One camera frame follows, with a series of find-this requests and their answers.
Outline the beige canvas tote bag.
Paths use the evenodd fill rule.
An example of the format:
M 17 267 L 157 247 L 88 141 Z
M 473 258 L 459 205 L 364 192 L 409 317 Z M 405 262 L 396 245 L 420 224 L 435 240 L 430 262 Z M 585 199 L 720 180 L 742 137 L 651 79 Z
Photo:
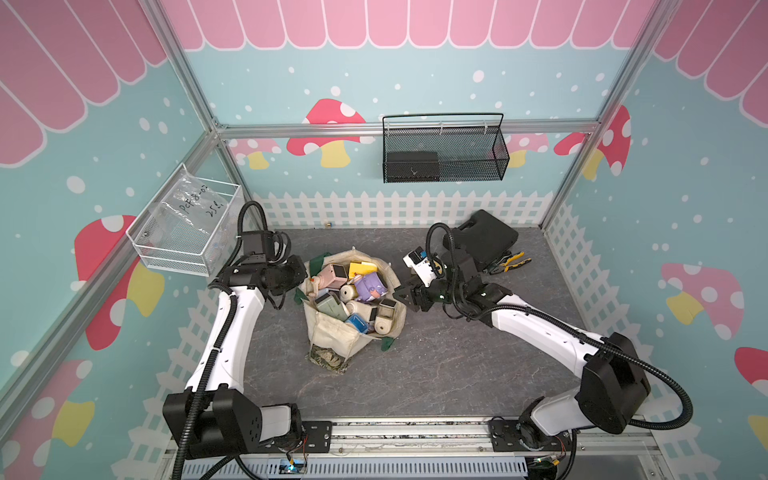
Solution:
M 309 277 L 296 299 L 305 313 L 310 362 L 342 373 L 369 344 L 401 335 L 406 307 L 394 298 L 401 282 L 389 262 L 352 248 L 305 266 Z

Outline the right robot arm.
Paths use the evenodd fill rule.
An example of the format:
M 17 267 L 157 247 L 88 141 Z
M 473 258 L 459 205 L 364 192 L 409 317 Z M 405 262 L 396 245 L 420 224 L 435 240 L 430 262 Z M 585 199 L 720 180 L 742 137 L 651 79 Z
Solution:
M 565 366 L 579 386 L 556 396 L 540 397 L 518 417 L 515 430 L 529 451 L 543 449 L 562 433 L 597 428 L 621 434 L 629 427 L 668 431 L 686 426 L 694 405 L 685 389 L 664 371 L 642 360 L 633 342 L 620 333 L 601 336 L 570 325 L 525 302 L 506 287 L 484 281 L 520 263 L 512 248 L 518 232 L 481 211 L 458 227 L 429 227 L 423 245 L 405 254 L 409 280 L 395 298 L 413 311 L 433 305 L 452 306 L 457 317 L 524 340 Z M 671 420 L 640 420 L 637 413 L 656 378 L 681 403 Z

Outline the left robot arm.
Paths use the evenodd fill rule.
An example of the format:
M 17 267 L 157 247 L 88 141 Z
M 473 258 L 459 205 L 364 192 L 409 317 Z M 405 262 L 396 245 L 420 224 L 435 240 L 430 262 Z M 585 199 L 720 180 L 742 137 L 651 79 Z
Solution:
M 266 217 L 257 201 L 239 211 L 234 250 L 208 286 L 217 292 L 218 305 L 200 362 L 184 390 L 163 403 L 176 443 L 174 479 L 194 459 L 218 458 L 204 475 L 211 478 L 230 462 L 241 464 L 245 454 L 275 447 L 290 456 L 306 442 L 296 404 L 259 406 L 244 393 L 245 361 L 259 316 L 267 307 L 282 309 L 288 293 L 307 277 L 286 233 L 266 222 L 256 230 L 245 228 L 250 209 Z

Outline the cream pencil sharpener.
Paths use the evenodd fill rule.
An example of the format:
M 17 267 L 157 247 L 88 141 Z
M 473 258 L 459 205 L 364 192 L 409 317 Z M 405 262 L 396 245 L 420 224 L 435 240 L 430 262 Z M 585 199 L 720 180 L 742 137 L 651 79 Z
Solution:
M 392 299 L 382 299 L 375 307 L 374 329 L 379 335 L 388 335 L 394 325 L 397 303 Z

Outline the purple pencil sharpener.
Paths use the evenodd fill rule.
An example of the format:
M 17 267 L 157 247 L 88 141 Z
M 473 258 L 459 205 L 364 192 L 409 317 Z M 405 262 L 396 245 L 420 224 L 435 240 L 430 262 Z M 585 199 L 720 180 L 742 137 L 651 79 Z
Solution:
M 388 294 L 388 288 L 377 272 L 356 276 L 354 286 L 357 300 L 364 303 L 380 300 Z

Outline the yellow flat pencil sharpener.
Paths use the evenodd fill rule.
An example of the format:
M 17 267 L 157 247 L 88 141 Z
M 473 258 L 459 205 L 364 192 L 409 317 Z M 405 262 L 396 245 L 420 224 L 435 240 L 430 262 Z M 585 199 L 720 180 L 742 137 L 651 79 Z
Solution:
M 351 262 L 348 266 L 348 277 L 354 279 L 357 276 L 366 276 L 378 271 L 378 266 L 372 262 Z

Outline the pink pencil sharpener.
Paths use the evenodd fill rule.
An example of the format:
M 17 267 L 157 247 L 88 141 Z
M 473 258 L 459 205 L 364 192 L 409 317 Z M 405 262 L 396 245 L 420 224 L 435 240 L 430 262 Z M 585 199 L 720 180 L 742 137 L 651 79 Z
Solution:
M 314 284 L 318 291 L 340 290 L 348 280 L 348 273 L 343 265 L 329 264 L 314 277 Z

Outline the blue pencil sharpener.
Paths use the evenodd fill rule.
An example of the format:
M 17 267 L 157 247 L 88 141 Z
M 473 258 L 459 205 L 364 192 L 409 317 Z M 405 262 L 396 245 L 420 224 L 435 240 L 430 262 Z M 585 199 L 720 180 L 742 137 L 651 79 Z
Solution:
M 357 313 L 351 314 L 345 323 L 361 334 L 368 334 L 370 331 L 370 322 Z

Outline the green pencil sharpener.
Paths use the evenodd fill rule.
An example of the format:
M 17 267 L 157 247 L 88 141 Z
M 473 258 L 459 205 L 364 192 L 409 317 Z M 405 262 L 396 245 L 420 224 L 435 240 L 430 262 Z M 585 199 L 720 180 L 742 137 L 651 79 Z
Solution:
M 346 321 L 350 313 L 336 292 L 330 291 L 320 295 L 315 300 L 316 309 L 332 318 Z

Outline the black plastic tool case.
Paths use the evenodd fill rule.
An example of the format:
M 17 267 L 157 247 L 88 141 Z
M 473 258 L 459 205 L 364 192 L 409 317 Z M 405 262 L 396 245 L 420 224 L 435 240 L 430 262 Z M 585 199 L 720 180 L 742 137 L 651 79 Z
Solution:
M 471 256 L 479 270 L 499 261 L 517 242 L 517 230 L 486 210 L 477 210 L 451 229 L 454 245 Z

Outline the clear plastic bag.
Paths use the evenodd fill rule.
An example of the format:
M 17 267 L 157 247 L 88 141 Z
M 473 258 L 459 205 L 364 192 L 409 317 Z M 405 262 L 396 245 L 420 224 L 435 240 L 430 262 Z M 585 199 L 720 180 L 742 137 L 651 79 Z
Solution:
M 207 181 L 182 174 L 149 209 L 144 237 L 151 247 L 202 253 L 228 207 L 228 200 Z

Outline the black box in basket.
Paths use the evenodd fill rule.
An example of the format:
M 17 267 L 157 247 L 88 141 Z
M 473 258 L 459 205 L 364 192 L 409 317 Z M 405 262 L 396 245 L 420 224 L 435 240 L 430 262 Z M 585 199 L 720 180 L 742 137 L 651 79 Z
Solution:
M 392 151 L 384 159 L 383 170 L 389 183 L 440 180 L 439 157 L 434 151 Z

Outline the yellow handled pliers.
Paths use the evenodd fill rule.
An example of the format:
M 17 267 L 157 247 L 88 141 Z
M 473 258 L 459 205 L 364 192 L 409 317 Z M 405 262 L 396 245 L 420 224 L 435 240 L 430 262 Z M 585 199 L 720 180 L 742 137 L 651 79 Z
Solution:
M 532 258 L 527 256 L 523 251 L 514 254 L 506 255 L 498 262 L 488 267 L 486 272 L 489 275 L 499 275 L 506 273 L 510 270 L 518 269 L 524 265 L 527 265 L 532 261 Z

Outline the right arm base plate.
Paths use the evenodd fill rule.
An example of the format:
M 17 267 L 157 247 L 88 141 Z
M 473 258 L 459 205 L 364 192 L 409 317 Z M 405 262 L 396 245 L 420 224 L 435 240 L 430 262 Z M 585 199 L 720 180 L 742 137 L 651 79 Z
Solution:
M 549 452 L 564 454 L 572 445 L 569 432 L 561 432 L 557 436 L 545 436 L 532 426 L 520 424 L 516 418 L 492 417 L 487 422 L 493 451 L 496 453 L 510 452 Z

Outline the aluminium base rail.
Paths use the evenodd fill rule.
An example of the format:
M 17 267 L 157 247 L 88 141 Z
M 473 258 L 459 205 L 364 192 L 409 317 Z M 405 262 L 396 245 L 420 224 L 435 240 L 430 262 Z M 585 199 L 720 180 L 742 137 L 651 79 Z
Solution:
M 569 432 L 568 452 L 493 451 L 492 417 L 338 417 L 329 453 L 245 454 L 211 478 L 218 458 L 186 463 L 185 479 L 669 479 L 662 449 L 648 431 Z

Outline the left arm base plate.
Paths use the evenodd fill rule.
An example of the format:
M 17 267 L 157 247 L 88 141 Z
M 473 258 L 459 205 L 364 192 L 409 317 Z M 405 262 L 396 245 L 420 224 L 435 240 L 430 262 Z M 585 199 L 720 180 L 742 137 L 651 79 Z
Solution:
M 304 421 L 302 423 L 301 436 L 298 440 L 272 440 L 264 446 L 262 452 L 290 453 L 291 455 L 329 453 L 332 433 L 333 423 L 331 421 Z

